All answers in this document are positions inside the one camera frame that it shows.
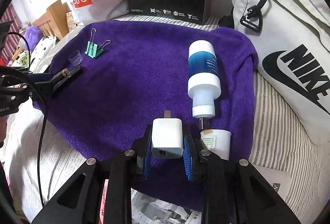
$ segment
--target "white power adapter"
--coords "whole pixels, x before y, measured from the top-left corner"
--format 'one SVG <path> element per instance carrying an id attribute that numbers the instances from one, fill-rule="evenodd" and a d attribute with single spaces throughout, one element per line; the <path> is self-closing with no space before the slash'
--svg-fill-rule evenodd
<path id="1" fill-rule="evenodd" d="M 154 119 L 151 134 L 151 152 L 156 158 L 178 159 L 184 152 L 182 122 L 171 118 L 171 112 L 166 110 L 164 118 Z"/>

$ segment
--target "blue bottle label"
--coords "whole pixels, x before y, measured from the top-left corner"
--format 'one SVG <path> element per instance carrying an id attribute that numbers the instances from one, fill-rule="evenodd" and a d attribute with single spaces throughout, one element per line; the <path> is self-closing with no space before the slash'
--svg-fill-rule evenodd
<path id="1" fill-rule="evenodd" d="M 200 51 L 192 54 L 188 61 L 189 78 L 197 73 L 208 72 L 218 75 L 218 66 L 216 57 L 206 51 Z"/>

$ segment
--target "purple towel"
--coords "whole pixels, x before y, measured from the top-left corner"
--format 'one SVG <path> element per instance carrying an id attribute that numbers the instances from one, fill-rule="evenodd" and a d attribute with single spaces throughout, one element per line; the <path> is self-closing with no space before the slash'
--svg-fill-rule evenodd
<path id="1" fill-rule="evenodd" d="M 85 52 L 92 28 L 97 31 L 96 44 L 112 43 L 97 59 L 83 54 L 83 74 L 48 99 L 48 119 L 72 147 L 86 158 L 112 157 L 129 149 L 166 109 L 199 136 L 187 94 L 188 50 L 192 42 L 207 40 L 214 46 L 222 88 L 211 126 L 232 133 L 230 159 L 249 157 L 258 58 L 245 35 L 229 28 L 207 32 L 153 22 L 93 23 L 55 55 L 51 73 L 67 67 L 73 51 Z M 152 159 L 148 179 L 132 187 L 176 205 L 202 208 L 201 184 L 187 180 L 182 158 Z"/>

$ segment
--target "white paper cup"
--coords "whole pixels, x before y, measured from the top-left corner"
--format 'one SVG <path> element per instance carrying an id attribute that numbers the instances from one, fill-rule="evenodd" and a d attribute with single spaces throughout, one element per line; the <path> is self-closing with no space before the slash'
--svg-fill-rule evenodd
<path id="1" fill-rule="evenodd" d="M 230 136 L 229 131 L 220 129 L 209 129 L 201 132 L 201 140 L 207 148 L 225 160 L 229 160 Z"/>

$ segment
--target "white bottle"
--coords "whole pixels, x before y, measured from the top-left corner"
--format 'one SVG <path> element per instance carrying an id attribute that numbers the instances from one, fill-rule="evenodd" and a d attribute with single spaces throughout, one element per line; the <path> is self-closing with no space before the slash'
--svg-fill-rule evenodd
<path id="1" fill-rule="evenodd" d="M 188 96 L 192 98 L 192 116 L 212 118 L 216 114 L 214 99 L 221 94 L 213 46 L 204 40 L 193 42 L 189 47 L 188 65 Z"/>

